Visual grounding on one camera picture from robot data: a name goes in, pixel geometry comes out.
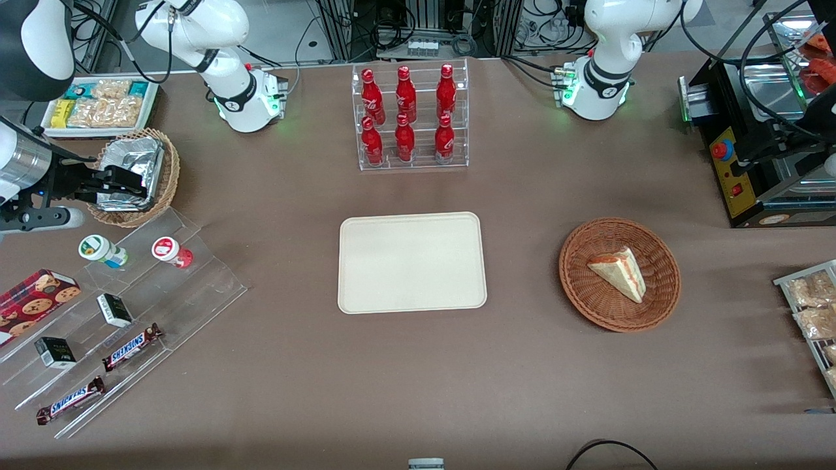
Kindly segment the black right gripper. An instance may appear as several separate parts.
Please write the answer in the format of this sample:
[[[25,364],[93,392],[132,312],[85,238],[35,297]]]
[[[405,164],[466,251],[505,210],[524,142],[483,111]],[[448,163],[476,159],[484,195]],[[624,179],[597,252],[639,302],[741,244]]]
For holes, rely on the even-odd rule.
[[[87,163],[51,163],[44,184],[44,199],[50,202],[71,199],[89,204],[138,204],[147,194],[142,176],[119,166],[96,172]]]

